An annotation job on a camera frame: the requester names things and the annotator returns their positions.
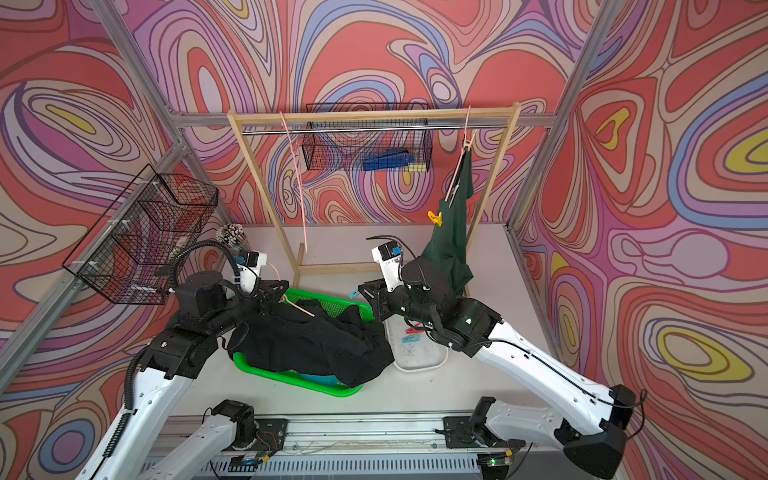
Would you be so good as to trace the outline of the light blue plastic clothespin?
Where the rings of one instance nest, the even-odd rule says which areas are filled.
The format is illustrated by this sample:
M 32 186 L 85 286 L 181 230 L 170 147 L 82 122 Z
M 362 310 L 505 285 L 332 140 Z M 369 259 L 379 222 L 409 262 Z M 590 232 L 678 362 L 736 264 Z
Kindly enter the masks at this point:
M 416 334 L 408 335 L 408 336 L 405 336 L 405 337 L 403 337 L 401 339 L 401 342 L 403 344 L 415 343 L 415 342 L 419 342 L 419 341 L 420 341 L 420 336 L 416 335 Z

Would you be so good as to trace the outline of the black t-shirt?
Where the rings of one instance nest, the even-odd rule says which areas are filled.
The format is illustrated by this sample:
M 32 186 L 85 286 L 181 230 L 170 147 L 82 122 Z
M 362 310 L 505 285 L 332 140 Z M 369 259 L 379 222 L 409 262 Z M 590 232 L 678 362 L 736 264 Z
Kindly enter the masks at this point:
M 332 315 L 315 299 L 273 304 L 248 315 L 230 337 L 228 354 L 274 373 L 333 376 L 347 387 L 378 377 L 394 362 L 384 325 L 353 304 Z

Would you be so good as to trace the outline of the teal t-shirt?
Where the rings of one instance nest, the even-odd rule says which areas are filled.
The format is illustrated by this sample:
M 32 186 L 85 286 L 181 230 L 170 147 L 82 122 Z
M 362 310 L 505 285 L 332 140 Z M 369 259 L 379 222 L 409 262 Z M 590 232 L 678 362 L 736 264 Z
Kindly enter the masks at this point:
M 318 385 L 324 385 L 324 386 L 330 386 L 330 387 L 337 387 L 337 386 L 344 387 L 344 384 L 341 383 L 335 376 L 301 374 L 300 377 L 306 380 L 307 382 L 311 382 Z

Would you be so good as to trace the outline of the pink hanger of teal shirt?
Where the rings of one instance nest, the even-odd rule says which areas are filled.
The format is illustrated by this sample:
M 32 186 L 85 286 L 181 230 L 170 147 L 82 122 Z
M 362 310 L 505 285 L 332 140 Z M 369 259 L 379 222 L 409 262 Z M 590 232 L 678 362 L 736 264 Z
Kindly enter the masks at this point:
M 297 157 L 296 150 L 295 150 L 295 147 L 294 147 L 294 140 L 293 140 L 293 137 L 291 136 L 291 131 L 290 131 L 290 128 L 288 127 L 288 124 L 287 124 L 287 121 L 286 121 L 284 113 L 280 112 L 279 113 L 279 117 L 280 117 L 280 120 L 281 120 L 281 125 L 282 125 L 282 127 L 283 127 L 283 129 L 285 131 L 285 134 L 286 134 L 286 138 L 287 138 L 287 141 L 288 141 L 288 147 L 289 147 L 289 151 L 290 151 L 290 155 L 291 155 L 291 162 L 292 162 L 292 166 L 293 166 L 292 178 L 294 180 L 294 183 L 296 184 L 296 188 L 297 188 L 297 191 L 298 191 L 298 194 L 299 194 L 298 205 L 299 205 L 299 212 L 300 212 L 300 216 L 301 216 L 301 226 L 302 226 L 302 234 L 303 234 L 303 247 L 302 247 L 302 249 L 303 249 L 304 253 L 307 253 L 308 252 L 307 219 L 306 219 L 304 191 L 303 191 L 303 185 L 302 185 L 302 182 L 301 182 L 301 172 L 300 172 L 300 169 L 299 169 L 298 157 Z

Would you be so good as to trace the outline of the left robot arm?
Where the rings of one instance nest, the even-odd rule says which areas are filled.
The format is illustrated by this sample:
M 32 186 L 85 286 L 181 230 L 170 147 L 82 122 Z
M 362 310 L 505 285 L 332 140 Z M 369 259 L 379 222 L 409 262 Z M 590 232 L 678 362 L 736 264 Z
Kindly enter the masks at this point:
M 179 269 L 194 251 L 221 251 L 232 270 L 201 271 L 180 280 Z M 224 400 L 197 430 L 150 469 L 143 467 L 166 420 L 190 389 L 219 340 L 288 289 L 285 281 L 261 279 L 266 254 L 205 240 L 175 255 L 167 268 L 178 310 L 166 328 L 130 361 L 123 405 L 78 476 L 81 479 L 192 479 L 228 448 L 248 448 L 258 425 L 251 406 Z

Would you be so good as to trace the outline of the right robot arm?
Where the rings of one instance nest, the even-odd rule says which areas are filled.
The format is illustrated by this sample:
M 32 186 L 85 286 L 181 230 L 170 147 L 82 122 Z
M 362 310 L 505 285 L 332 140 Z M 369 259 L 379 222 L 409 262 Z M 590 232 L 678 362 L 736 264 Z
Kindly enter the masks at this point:
M 643 399 L 623 384 L 592 381 L 526 340 L 484 303 L 453 290 L 425 259 L 405 266 L 379 264 L 382 278 L 358 291 L 376 320 L 398 315 L 414 322 L 437 344 L 490 365 L 545 402 L 543 408 L 481 398 L 470 418 L 475 442 L 496 448 L 503 441 L 549 446 L 587 474 L 613 478 L 622 463 L 635 411 Z

